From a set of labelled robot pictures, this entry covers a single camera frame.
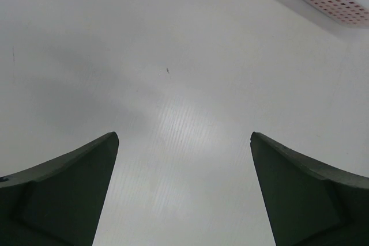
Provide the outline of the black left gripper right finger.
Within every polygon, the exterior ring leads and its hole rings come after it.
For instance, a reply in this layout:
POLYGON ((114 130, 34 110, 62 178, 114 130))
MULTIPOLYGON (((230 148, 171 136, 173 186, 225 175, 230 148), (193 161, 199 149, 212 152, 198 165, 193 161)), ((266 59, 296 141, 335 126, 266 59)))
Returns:
POLYGON ((251 154, 276 245, 368 245, 368 178, 252 133, 251 154))

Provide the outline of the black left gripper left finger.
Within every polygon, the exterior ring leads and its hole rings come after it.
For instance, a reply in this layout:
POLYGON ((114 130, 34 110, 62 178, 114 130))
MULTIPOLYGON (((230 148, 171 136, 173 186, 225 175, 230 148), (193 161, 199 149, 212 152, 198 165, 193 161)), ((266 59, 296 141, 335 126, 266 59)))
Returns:
POLYGON ((107 133, 1 177, 1 245, 92 245, 119 138, 107 133))

